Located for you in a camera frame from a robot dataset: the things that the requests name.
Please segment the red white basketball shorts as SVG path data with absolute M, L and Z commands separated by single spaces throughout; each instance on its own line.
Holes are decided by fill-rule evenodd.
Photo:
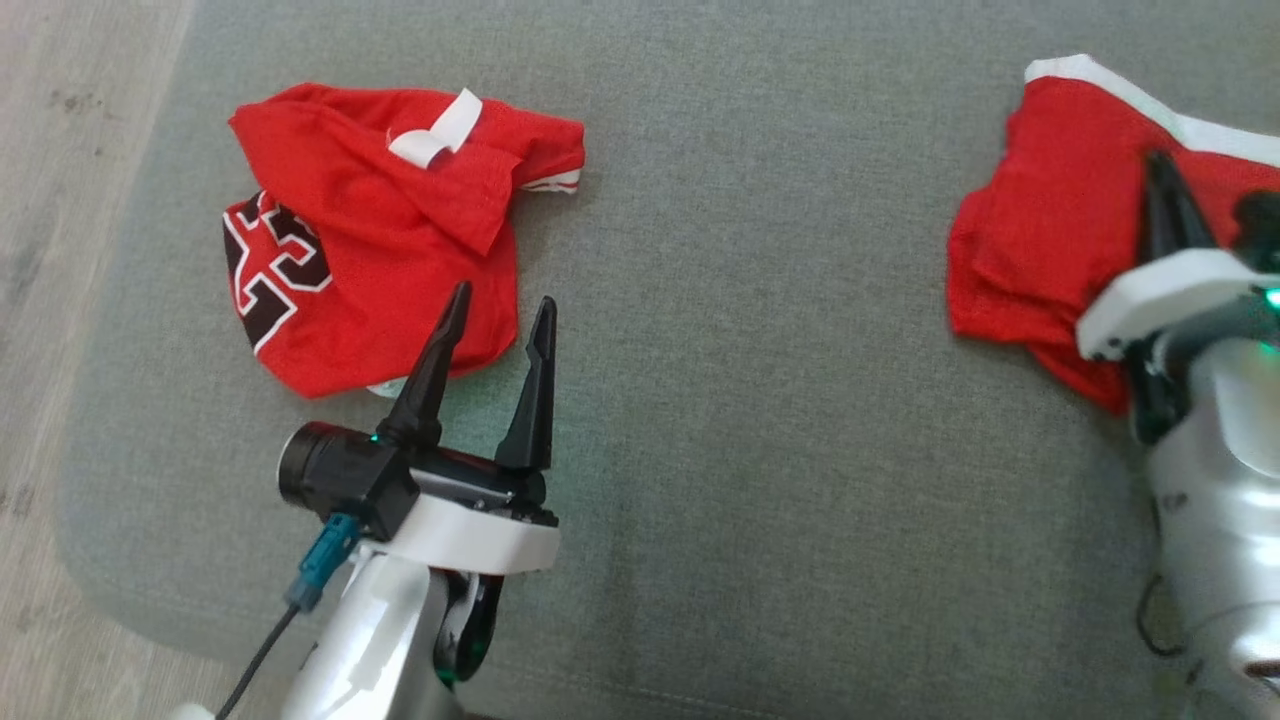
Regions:
M 1280 135 L 1178 113 L 1087 54 L 1033 61 L 1004 155 L 950 229 L 952 332 L 1021 346 L 1069 389 L 1125 413 L 1120 368 L 1083 357 L 1075 329 L 1138 261 L 1144 159 L 1153 151 L 1176 163 L 1228 246 L 1239 199 L 1280 191 Z

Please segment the red Bulls jersey white sleeves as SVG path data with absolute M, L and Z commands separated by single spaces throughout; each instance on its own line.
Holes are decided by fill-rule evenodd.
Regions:
M 306 398 L 385 393 L 461 282 L 454 375 L 518 336 L 513 205 L 573 193 L 581 120 L 462 88 L 303 83 L 228 124 L 256 191 L 221 215 L 227 275 L 253 356 Z

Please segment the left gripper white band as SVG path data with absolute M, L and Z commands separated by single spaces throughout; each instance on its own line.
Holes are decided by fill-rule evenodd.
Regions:
M 472 284 L 460 282 L 390 413 L 378 443 L 407 451 L 434 448 L 454 351 L 465 337 Z M 529 368 L 495 462 L 436 448 L 411 456 L 420 496 L 385 553 L 425 566 L 516 575 L 547 570 L 561 550 L 558 518 L 545 509 L 543 470 L 552 465 L 556 406 L 557 305 L 538 306 L 525 354 Z

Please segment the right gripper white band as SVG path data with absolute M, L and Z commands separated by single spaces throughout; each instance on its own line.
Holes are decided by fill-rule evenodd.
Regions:
M 1280 273 L 1257 272 L 1219 242 L 1178 164 L 1166 152 L 1144 159 L 1143 265 L 1110 282 L 1076 323 L 1079 355 L 1119 361 L 1155 332 L 1261 290 Z

